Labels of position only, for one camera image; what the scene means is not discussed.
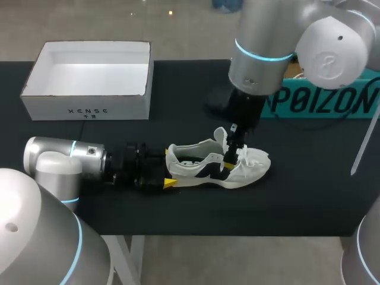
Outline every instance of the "white cardboard box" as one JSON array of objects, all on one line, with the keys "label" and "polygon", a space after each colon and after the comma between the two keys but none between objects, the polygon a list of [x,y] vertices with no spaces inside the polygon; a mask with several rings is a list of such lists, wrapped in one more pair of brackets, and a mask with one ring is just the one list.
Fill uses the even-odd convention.
[{"label": "white cardboard box", "polygon": [[149,42],[47,42],[21,93],[41,120],[148,119]]}]

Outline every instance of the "white sneaker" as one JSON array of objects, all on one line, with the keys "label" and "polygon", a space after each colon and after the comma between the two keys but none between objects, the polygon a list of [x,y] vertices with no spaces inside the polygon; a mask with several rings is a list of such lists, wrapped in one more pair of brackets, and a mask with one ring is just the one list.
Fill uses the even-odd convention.
[{"label": "white sneaker", "polygon": [[243,187],[262,178],[271,166],[266,152],[244,145],[236,152],[236,166],[229,170],[223,162],[229,148],[226,130],[217,128],[214,138],[193,145],[169,146],[166,167],[172,178],[177,179],[175,187],[203,183],[214,183],[229,189]]}]

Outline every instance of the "black shoe stripe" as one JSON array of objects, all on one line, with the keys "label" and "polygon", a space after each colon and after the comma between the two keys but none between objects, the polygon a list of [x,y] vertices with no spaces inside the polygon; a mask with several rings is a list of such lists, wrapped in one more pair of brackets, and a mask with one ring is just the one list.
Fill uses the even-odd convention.
[{"label": "black shoe stripe", "polygon": [[226,180],[230,173],[231,171],[225,167],[222,171],[220,171],[220,163],[211,162],[207,164],[201,171],[199,171],[195,177],[204,178],[210,175],[210,178],[212,179]]}]

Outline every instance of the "black table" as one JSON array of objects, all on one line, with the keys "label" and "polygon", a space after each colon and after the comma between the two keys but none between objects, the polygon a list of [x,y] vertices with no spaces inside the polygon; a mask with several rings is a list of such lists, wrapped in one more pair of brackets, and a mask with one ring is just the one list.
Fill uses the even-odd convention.
[{"label": "black table", "polygon": [[[220,125],[202,111],[205,96],[227,83],[229,61],[157,61],[149,121],[32,122],[19,98],[32,62],[0,63],[0,167],[23,170],[33,136],[103,143],[126,141],[165,148],[212,137]],[[287,122],[317,126],[329,120]],[[380,190],[380,128],[375,128],[359,170],[350,169],[368,120],[299,131],[263,119],[249,146],[269,152],[266,177],[242,189],[202,186],[146,195],[110,186],[83,189],[78,215],[101,235],[348,236]]]}]

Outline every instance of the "shoe tongue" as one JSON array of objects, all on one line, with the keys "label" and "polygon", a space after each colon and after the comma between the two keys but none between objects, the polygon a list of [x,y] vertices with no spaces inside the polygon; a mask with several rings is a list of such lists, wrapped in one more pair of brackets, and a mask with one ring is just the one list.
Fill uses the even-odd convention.
[{"label": "shoe tongue", "polygon": [[222,126],[214,131],[214,138],[223,147],[223,153],[226,153],[228,150],[227,132]]}]

